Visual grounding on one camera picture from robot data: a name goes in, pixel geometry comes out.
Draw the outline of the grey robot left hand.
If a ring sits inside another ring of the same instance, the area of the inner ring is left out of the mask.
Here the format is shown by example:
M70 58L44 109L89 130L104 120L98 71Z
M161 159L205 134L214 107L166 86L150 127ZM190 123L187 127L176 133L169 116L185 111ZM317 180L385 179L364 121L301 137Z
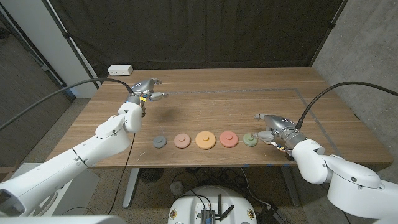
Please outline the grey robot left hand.
M128 95L126 102L135 103L140 107L143 107L147 100L158 101L168 97L167 93L154 92L155 85L160 84L162 84L162 81L156 78L143 80L133 84L131 87L132 93Z

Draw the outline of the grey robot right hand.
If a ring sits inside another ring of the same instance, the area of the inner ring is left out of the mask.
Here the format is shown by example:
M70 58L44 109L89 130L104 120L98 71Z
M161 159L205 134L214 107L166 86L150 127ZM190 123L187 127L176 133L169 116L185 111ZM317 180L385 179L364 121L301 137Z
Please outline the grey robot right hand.
M254 133L252 137L266 144L271 144L282 152L291 151L298 143L307 140L295 128L295 123L287 118L277 115L256 114L254 119L263 120L266 130Z

